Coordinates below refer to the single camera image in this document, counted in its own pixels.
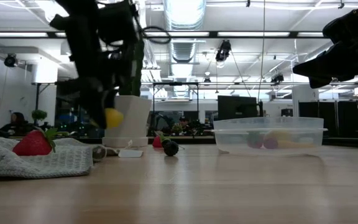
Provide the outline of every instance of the gray cloth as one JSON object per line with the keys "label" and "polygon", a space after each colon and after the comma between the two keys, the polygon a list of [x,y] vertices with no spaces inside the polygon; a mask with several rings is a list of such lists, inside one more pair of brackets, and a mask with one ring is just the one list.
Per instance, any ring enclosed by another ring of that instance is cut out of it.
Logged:
{"label": "gray cloth", "polygon": [[55,140],[56,153],[47,156],[18,156],[12,152],[18,143],[0,138],[0,177],[45,179],[88,175],[92,162],[92,146],[74,139]]}

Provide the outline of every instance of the table surface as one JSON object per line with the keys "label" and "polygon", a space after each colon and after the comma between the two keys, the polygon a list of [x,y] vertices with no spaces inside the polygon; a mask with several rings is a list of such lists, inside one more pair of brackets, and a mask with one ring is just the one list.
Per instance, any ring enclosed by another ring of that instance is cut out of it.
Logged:
{"label": "table surface", "polygon": [[109,157],[85,177],[0,181],[0,223],[358,223],[358,149],[249,157],[185,147]]}

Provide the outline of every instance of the computer monitor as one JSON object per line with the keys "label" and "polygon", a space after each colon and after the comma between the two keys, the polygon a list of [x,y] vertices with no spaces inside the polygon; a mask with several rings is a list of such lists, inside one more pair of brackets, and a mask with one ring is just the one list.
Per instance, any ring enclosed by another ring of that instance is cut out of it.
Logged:
{"label": "computer monitor", "polygon": [[257,106],[255,97],[218,96],[218,120],[257,117]]}

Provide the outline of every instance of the clear plastic container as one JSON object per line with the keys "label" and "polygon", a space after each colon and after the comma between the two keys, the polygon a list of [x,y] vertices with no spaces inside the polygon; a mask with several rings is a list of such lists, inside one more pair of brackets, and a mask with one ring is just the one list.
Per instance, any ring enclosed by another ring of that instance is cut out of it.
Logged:
{"label": "clear plastic container", "polygon": [[323,141],[321,118],[243,118],[215,121],[218,148],[233,154],[311,154]]}

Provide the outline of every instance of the air duct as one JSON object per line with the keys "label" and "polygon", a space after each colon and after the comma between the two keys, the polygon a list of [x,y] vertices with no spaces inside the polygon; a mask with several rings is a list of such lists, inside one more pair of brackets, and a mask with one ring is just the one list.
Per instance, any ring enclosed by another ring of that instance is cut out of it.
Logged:
{"label": "air duct", "polygon": [[[203,25],[206,0],[163,0],[167,30],[190,31],[199,30]],[[195,62],[197,44],[175,42],[170,44],[171,72],[177,78],[190,79]]]}

